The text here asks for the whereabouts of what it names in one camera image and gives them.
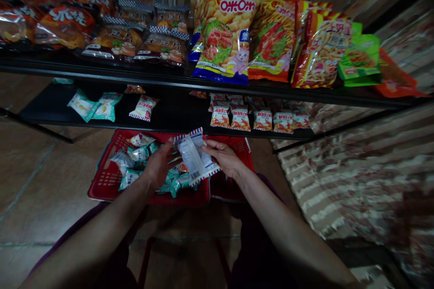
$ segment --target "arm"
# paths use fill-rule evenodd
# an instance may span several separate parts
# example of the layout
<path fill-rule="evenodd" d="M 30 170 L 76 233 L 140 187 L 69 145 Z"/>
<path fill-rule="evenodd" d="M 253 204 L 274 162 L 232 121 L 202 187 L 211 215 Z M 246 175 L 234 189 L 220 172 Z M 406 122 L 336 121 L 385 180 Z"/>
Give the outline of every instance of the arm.
<path fill-rule="evenodd" d="M 212 155 L 223 172 L 240 187 L 278 252 L 291 265 L 319 275 L 342 286 L 358 285 L 357 280 L 325 244 L 299 217 L 292 213 L 272 191 L 235 155 L 227 145 L 206 141 L 202 149 Z"/>
<path fill-rule="evenodd" d="M 93 284 L 150 197 L 165 181 L 173 159 L 173 138 L 161 146 L 128 189 L 72 235 L 21 285 L 21 288 L 85 288 Z"/>

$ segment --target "black metal shelf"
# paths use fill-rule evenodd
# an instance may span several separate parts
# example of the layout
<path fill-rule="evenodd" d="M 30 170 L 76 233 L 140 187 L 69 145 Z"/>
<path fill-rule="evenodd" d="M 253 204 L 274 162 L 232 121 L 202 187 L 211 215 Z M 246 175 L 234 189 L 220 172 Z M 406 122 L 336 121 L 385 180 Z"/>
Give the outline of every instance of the black metal shelf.
<path fill-rule="evenodd" d="M 139 94 L 124 94 L 116 105 L 116 121 L 90 120 L 81 118 L 68 102 L 80 88 L 90 100 L 98 101 L 103 92 L 123 93 L 126 86 L 121 84 L 95 83 L 77 81 L 74 85 L 48 85 L 19 116 L 31 123 L 64 126 L 85 126 L 99 128 L 124 128 L 144 131 L 188 133 L 203 127 L 209 135 L 246 136 L 268 139 L 309 140 L 315 134 L 311 129 L 296 130 L 293 135 L 275 132 L 252 130 L 251 132 L 236 131 L 220 127 L 210 127 L 211 113 L 208 112 L 209 99 L 199 99 L 188 95 L 188 91 L 177 87 L 154 86 L 147 87 L 146 94 L 159 98 L 160 102 L 152 111 L 151 122 L 129 117 L 139 100 Z M 253 116 L 250 116 L 250 126 L 253 126 Z"/>
<path fill-rule="evenodd" d="M 190 69 L 174 69 L 159 65 L 115 66 L 82 59 L 69 52 L 39 54 L 0 53 L 0 70 L 29 75 L 46 75 L 104 81 L 118 84 L 146 84 L 170 86 L 187 90 L 236 93 L 250 96 L 284 98 L 315 103 L 399 109 L 411 105 L 412 98 L 389 99 L 368 87 L 338 89 L 295 89 L 290 84 L 269 80 L 251 80 L 250 86 L 215 83 L 191 77 Z"/>

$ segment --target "hand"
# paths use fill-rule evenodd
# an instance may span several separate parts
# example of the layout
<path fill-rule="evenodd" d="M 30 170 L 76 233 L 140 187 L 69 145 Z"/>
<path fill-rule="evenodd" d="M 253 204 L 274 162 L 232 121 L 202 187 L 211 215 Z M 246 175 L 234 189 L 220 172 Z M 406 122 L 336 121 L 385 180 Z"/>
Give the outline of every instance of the hand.
<path fill-rule="evenodd" d="M 169 140 L 149 158 L 141 178 L 150 182 L 153 188 L 159 189 L 166 181 L 169 169 L 175 167 L 182 161 L 181 159 L 177 159 L 171 163 L 172 160 L 181 157 L 180 153 L 174 154 L 175 151 L 176 148 L 173 148 L 173 138 L 170 137 Z"/>
<path fill-rule="evenodd" d="M 238 158 L 234 151 L 229 148 L 226 144 L 217 142 L 214 140 L 205 140 L 206 146 L 202 146 L 202 150 L 207 154 L 213 156 L 223 172 L 233 179 L 238 179 L 240 172 L 245 170 L 247 167 Z"/>

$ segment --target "person's left hand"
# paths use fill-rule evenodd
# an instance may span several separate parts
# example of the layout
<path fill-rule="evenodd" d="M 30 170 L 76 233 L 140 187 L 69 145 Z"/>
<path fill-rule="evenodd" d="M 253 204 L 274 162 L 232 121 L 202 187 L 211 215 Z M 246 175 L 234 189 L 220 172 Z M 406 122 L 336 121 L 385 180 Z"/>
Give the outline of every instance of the person's left hand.
<path fill-rule="evenodd" d="M 150 182 L 155 190 L 159 189 L 164 184 L 169 169 L 175 167 L 182 161 L 181 159 L 177 159 L 171 163 L 172 160 L 181 157 L 180 153 L 174 154 L 175 151 L 176 148 L 173 147 L 173 138 L 170 137 L 169 140 L 149 158 L 141 178 Z"/>

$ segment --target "person's right hand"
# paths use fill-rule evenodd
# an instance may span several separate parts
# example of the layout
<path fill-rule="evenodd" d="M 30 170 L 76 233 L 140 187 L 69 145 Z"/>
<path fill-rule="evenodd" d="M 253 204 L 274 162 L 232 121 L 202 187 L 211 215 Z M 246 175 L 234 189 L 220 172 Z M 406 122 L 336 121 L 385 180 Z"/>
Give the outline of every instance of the person's right hand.
<path fill-rule="evenodd" d="M 244 170 L 246 165 L 238 158 L 234 151 L 226 144 L 214 140 L 204 140 L 206 146 L 202 146 L 202 150 L 213 156 L 217 163 L 222 168 L 222 171 L 233 179 L 237 179 L 240 172 Z"/>

